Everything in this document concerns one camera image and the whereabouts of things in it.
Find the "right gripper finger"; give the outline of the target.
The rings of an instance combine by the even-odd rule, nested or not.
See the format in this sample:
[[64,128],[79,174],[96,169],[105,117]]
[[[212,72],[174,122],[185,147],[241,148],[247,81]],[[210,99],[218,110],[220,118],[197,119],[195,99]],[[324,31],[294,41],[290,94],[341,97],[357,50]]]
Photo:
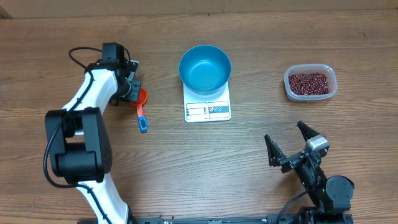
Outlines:
[[272,167],[280,166],[281,161],[283,161],[286,158],[285,154],[282,152],[279,146],[271,139],[271,137],[268,134],[264,136],[264,139],[267,147],[269,165]]
[[307,142],[309,139],[311,139],[315,136],[318,136],[320,134],[317,131],[315,131],[314,129],[307,126],[303,121],[299,121],[297,123],[297,127],[299,128],[300,132],[302,133],[302,136],[303,136],[305,142]]

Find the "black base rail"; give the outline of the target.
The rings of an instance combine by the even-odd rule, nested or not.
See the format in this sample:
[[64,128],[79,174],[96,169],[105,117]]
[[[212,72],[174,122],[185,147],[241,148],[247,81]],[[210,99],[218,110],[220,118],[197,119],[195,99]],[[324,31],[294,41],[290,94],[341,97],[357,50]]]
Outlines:
[[133,218],[129,223],[132,224],[353,224],[352,215],[338,216],[318,214],[309,220],[299,214],[282,215],[277,222],[278,215],[271,214],[266,217],[234,217],[234,218],[183,218],[183,219],[163,219],[163,218]]

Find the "white digital kitchen scale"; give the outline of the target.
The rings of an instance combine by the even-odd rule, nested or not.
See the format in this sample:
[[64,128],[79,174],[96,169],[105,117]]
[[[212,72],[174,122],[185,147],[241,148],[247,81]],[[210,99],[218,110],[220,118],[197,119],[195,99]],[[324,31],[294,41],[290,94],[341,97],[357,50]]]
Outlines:
[[183,102],[184,118],[187,123],[229,121],[231,119],[229,83],[210,95],[195,93],[183,84]]

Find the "clear plastic container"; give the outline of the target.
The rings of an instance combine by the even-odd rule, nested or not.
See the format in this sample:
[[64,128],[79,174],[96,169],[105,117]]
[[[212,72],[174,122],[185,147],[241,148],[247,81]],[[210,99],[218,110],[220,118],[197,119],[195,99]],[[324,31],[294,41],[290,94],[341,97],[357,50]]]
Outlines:
[[338,89],[334,70],[325,64],[294,65],[284,74],[287,98],[292,101],[317,101],[331,98]]

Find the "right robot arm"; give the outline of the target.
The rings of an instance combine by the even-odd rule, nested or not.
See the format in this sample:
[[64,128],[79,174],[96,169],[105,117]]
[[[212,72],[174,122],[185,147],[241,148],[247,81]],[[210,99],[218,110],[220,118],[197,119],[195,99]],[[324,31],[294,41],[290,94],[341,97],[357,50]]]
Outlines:
[[[321,169],[322,157],[328,153],[330,144],[327,138],[307,126],[297,123],[305,140],[302,151],[287,157],[267,134],[266,142],[269,165],[280,167],[282,173],[293,170],[299,177],[305,191],[288,202],[279,212],[274,223],[353,223],[351,215],[345,214],[351,208],[354,183],[342,175],[326,177]],[[296,215],[284,212],[292,203],[308,195],[312,207],[302,207]]]

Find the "red measuring scoop blue handle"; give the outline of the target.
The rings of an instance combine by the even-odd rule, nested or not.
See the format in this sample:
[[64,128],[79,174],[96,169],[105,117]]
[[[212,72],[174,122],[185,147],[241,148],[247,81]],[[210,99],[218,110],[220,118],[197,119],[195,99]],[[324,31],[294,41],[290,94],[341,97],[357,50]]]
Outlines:
[[148,130],[147,120],[143,110],[143,107],[146,104],[146,102],[147,102],[147,92],[145,91],[145,89],[143,89],[143,87],[141,87],[139,90],[138,100],[130,102],[130,104],[132,104],[136,108],[138,125],[140,132],[142,133],[146,133]]

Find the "blue metal bowl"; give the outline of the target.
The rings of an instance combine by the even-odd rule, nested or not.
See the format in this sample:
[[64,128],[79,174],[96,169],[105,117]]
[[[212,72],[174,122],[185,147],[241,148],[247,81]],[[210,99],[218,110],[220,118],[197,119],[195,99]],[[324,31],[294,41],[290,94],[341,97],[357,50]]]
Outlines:
[[183,54],[178,72],[188,89],[200,95],[210,95],[227,84],[232,73],[232,64],[220,48],[197,45]]

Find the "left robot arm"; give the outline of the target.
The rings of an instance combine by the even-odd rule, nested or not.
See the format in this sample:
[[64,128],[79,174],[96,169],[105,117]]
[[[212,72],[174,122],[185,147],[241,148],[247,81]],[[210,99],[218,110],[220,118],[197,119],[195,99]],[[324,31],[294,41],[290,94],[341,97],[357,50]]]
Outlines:
[[89,64],[75,96],[60,110],[45,115],[47,147],[43,168],[57,188],[77,189],[96,215],[96,223],[133,223],[111,177],[113,154],[104,124],[108,103],[136,101],[134,81],[139,63],[106,59]]

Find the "red beans in container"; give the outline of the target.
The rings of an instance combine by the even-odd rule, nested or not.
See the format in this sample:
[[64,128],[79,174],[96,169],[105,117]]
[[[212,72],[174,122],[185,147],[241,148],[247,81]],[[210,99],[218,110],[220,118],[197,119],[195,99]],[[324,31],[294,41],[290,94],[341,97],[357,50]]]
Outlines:
[[328,79],[325,74],[298,73],[289,76],[290,89],[296,95],[325,95],[329,93]]

